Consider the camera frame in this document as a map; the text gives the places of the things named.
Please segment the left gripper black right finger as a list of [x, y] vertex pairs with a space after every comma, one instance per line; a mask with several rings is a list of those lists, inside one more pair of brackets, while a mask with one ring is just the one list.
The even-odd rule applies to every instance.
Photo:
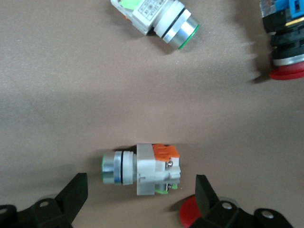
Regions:
[[278, 211], [258, 208], [253, 214], [228, 200], [220, 200], [205, 175], [196, 176], [195, 198], [200, 217], [191, 228], [291, 228]]

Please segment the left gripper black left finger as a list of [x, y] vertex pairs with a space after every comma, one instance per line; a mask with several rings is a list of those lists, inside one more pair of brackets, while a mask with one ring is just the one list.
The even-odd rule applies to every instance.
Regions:
[[71, 228], [88, 198], [86, 173], [78, 173], [55, 198], [44, 198], [17, 211], [14, 205], [0, 206], [2, 228]]

